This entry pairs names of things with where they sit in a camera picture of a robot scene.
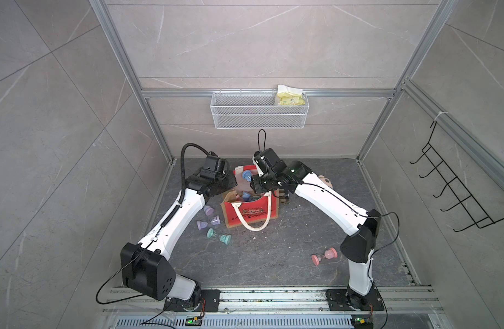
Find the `blue hourglass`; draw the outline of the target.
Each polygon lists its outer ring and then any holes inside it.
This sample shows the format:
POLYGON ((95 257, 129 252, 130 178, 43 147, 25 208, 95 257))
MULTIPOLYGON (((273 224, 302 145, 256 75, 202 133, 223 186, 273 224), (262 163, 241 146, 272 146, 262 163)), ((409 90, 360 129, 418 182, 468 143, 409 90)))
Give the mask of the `blue hourglass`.
POLYGON ((245 170, 242 173, 242 178, 244 180, 246 180, 247 182, 251 182, 252 181, 252 176, 253 176, 253 173, 252 173, 251 170, 245 170))
POLYGON ((249 202, 251 200, 251 194, 246 191, 243 191, 242 192, 242 199, 244 202, 249 202))

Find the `purple hourglass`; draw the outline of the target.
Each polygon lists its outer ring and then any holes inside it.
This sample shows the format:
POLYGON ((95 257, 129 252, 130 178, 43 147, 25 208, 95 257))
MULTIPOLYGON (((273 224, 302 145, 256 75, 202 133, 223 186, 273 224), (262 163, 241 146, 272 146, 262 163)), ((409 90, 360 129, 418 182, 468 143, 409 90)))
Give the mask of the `purple hourglass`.
POLYGON ((214 209, 209 205, 205 205, 203 211, 207 217, 210 217, 214 213, 214 209))
POLYGON ((209 221, 197 221, 198 230, 204 230, 206 228, 211 228, 220 225, 220 217, 215 216, 209 221))

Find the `red burlap canvas bag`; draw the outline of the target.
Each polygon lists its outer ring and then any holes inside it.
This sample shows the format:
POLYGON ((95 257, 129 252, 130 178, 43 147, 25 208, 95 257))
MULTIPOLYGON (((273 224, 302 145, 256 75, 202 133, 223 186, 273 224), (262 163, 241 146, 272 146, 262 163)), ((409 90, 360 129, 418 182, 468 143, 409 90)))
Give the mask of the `red burlap canvas bag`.
POLYGON ((242 226, 254 232, 263 230, 272 219, 277 219, 279 215, 279 200, 276 197, 278 190, 274 190, 270 195, 256 193, 242 178, 245 170, 251 170, 253 175, 257 174, 256 166, 253 164, 238 166, 234 169, 237 186, 223 193, 223 201, 220 204, 225 224, 228 228, 242 226), (251 200, 244 202, 242 192, 251 194, 251 200))

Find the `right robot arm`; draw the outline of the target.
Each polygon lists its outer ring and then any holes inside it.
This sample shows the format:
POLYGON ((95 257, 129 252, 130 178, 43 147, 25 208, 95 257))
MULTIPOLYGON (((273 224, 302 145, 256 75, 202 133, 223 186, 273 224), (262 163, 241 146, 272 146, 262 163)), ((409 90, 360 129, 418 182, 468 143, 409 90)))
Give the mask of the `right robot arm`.
POLYGON ((258 193, 284 189, 294 193, 328 215, 346 234, 341 254, 348 260, 349 283, 342 300, 356 311, 383 311, 384 301, 372 277, 373 255, 383 215, 356 206, 326 185, 314 171, 300 161, 286 164, 273 149, 254 153, 257 174, 251 188, 258 193))

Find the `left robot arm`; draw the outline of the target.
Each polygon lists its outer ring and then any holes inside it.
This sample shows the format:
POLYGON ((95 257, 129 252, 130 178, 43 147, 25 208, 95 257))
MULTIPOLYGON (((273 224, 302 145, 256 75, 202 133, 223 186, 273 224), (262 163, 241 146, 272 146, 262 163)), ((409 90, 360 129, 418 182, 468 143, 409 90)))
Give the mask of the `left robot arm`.
POLYGON ((156 226, 139 240, 126 243, 120 252, 123 285, 154 300, 167 297, 185 301, 188 307, 200 303, 201 288, 197 281, 176 273, 169 263, 172 251, 184 230, 202 211, 210 198, 237 185, 230 164, 214 152, 195 143, 186 143, 181 150, 181 189, 177 199, 156 226), (205 155, 204 165, 192 175, 186 175, 184 157, 188 148, 205 155))

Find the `green hourglass left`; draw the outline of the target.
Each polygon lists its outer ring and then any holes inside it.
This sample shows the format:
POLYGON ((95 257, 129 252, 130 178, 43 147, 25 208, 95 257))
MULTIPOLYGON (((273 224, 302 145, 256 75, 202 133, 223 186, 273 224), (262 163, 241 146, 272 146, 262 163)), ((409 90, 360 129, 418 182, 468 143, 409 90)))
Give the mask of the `green hourglass left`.
POLYGON ((229 245, 231 243, 231 235, 230 234, 221 234, 220 232, 217 232, 213 228, 210 228, 207 231, 206 237, 209 239, 218 239, 220 242, 224 243, 225 245, 229 245))

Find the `plaid glasses case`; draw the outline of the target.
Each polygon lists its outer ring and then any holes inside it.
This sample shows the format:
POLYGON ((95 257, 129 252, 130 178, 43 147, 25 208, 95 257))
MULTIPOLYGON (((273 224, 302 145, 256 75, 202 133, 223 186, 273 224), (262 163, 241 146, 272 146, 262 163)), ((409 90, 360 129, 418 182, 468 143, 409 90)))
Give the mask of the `plaid glasses case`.
POLYGON ((289 195, 284 189, 278 189, 276 197, 278 198, 279 203, 285 204, 289 202, 289 195))

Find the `pink plush pig doll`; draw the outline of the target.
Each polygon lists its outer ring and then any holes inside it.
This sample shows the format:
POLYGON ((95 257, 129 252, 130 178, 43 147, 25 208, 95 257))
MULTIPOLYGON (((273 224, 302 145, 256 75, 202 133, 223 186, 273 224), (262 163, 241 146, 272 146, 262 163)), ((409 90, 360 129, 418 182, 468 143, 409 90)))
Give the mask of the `pink plush pig doll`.
POLYGON ((320 175, 319 176, 319 179, 324 183, 326 184, 328 187, 330 187, 330 189, 333 189, 333 184, 331 183, 331 181, 326 178, 324 175, 320 175))

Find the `yellow wipes packet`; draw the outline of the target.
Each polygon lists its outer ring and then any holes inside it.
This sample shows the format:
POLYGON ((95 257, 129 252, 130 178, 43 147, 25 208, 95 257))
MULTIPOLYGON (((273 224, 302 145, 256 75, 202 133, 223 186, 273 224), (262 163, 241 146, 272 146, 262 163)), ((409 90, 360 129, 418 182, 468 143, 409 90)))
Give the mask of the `yellow wipes packet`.
POLYGON ((275 96, 275 105, 305 106, 304 91, 286 85, 279 85, 275 96))

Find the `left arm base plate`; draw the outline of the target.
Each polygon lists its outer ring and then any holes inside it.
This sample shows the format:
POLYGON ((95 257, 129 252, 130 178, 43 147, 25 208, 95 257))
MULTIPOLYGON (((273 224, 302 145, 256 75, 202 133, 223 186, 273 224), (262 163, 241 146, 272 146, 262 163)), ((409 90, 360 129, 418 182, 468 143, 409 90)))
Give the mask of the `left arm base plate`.
POLYGON ((168 298, 164 304, 166 311, 176 312, 217 312, 220 304, 220 293, 218 289, 201 289, 195 291, 189 300, 168 298))

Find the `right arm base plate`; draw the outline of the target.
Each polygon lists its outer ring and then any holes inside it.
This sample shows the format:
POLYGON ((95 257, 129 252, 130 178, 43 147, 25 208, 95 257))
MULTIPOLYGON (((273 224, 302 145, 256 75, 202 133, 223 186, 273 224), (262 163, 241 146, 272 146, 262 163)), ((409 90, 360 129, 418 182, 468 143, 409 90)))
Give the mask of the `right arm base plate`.
POLYGON ((328 289, 325 297, 330 311, 383 311, 384 303, 380 292, 374 286, 367 295, 356 293, 350 287, 346 289, 328 289))

